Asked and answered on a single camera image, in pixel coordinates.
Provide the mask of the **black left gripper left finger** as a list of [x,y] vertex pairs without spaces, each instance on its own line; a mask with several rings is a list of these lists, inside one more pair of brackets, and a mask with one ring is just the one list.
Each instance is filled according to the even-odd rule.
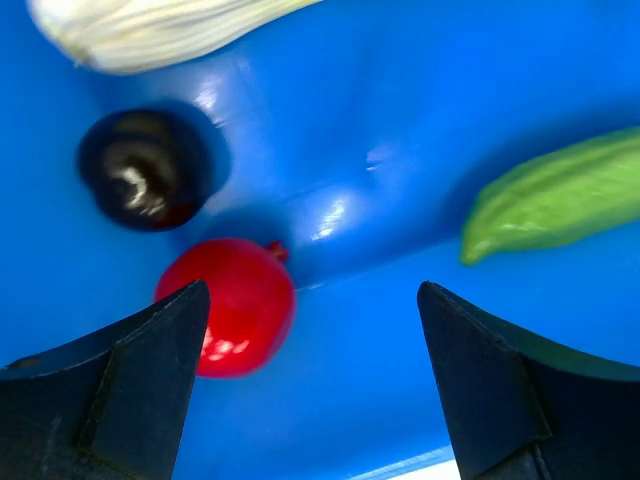
[[171,478],[209,306],[196,281],[3,367],[2,478]]

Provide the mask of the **white green leek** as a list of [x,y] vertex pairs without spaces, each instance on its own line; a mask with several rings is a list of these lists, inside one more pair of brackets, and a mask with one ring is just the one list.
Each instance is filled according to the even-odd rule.
[[132,75],[193,60],[315,0],[27,1],[41,34],[74,65]]

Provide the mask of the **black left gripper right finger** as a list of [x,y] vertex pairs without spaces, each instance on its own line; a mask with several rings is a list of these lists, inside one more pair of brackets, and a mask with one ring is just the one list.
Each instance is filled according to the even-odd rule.
[[638,367],[551,341],[433,282],[417,304],[462,478],[638,478]]

